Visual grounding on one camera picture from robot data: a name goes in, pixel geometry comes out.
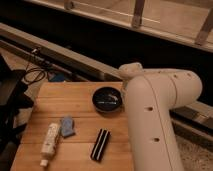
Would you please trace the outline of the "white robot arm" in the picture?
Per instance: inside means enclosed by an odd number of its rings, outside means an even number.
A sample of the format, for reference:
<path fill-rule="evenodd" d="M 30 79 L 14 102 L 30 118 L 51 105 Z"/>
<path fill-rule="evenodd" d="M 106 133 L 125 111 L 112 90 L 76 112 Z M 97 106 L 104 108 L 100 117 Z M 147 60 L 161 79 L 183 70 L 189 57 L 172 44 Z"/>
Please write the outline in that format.
<path fill-rule="evenodd" d="M 145 69 L 138 62 L 121 65 L 118 73 L 134 171 L 184 171 L 169 111 L 198 99 L 199 76 L 183 69 Z"/>

